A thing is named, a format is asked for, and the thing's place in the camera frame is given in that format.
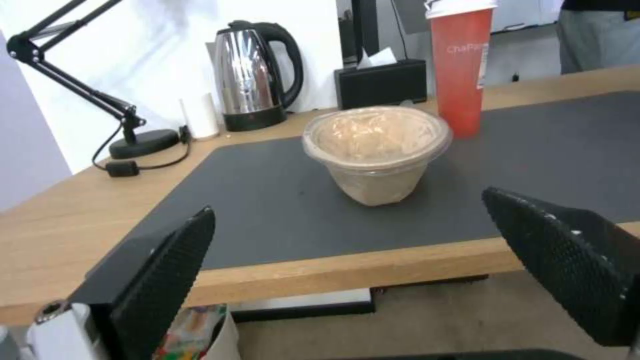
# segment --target wooden desk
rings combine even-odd
[[[640,67],[599,70],[487,88],[484,109],[640,90]],[[436,111],[434,101],[423,104]],[[65,298],[118,243],[211,151],[224,145],[301,134],[323,111],[290,116],[283,124],[196,143],[192,155],[163,170],[112,179],[89,168],[0,216],[0,323],[29,323],[38,308]],[[140,160],[160,163],[176,147]],[[640,234],[640,221],[623,224]],[[186,305],[284,297],[518,270],[501,238],[369,252],[331,258],[203,271]]]

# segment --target person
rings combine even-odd
[[[640,64],[640,0],[565,0],[557,34],[563,74]]]

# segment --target bowl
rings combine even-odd
[[[440,117],[414,108],[373,106],[316,117],[307,124],[302,143],[344,193],[378,206],[407,197],[451,138]]]

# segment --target plastic cup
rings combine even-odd
[[[317,117],[302,141],[344,193],[377,206],[399,202],[413,191],[429,162],[449,146],[451,130],[420,110],[375,106]]]
[[[494,0],[439,0],[431,21],[438,113],[456,137],[478,133]]]

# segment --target lamp cord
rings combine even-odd
[[[394,9],[394,15],[396,16],[396,25],[398,26],[398,32],[400,33],[400,40],[402,40],[402,48],[404,49],[404,58],[408,59],[409,56],[406,54],[406,42],[404,42],[404,35],[402,32],[402,28],[400,27],[400,18],[398,17],[398,10],[396,9],[396,3],[394,0],[391,1],[391,7]]]
[[[104,150],[105,146],[107,146],[107,144],[113,140],[113,138],[118,134],[118,132],[120,132],[120,130],[122,129],[122,123],[120,123],[118,125],[118,128],[116,129],[116,131],[113,132],[113,134],[111,134],[107,140],[105,140],[102,145],[100,145],[100,147],[95,151],[95,153],[93,154],[93,157],[91,158],[91,162],[93,163],[94,167],[97,167],[98,169],[102,170],[102,171],[107,171],[107,168],[103,167],[102,165],[100,165],[99,163],[96,162],[96,159],[98,158],[98,155],[100,155],[100,153],[102,152],[102,150]],[[189,154],[191,153],[191,132],[189,131],[189,128],[186,126],[181,126],[180,127],[180,142],[181,143],[185,143],[187,145],[187,149],[184,152],[184,154],[177,158],[176,160],[173,161],[169,161],[168,163],[164,163],[164,164],[159,164],[159,165],[149,165],[149,166],[140,166],[138,167],[138,169],[140,170],[155,170],[158,168],[165,168],[165,167],[170,167],[172,165],[175,165],[179,162],[181,162],[182,160],[186,159],[187,156],[189,156]]]
[[[91,162],[93,163],[94,167],[99,168],[102,171],[107,171],[107,169],[105,167],[103,167],[102,165],[98,164],[95,160],[98,158],[98,155],[100,155],[100,153],[102,152],[102,150],[104,149],[105,146],[107,146],[107,144],[112,141],[112,139],[114,137],[116,137],[116,135],[118,134],[118,132],[120,132],[120,130],[122,129],[122,123],[119,123],[118,128],[116,129],[116,131],[113,132],[113,134],[111,134],[107,140],[105,140],[102,145],[100,145],[100,147],[95,151],[95,153],[93,154],[93,157],[91,158]]]

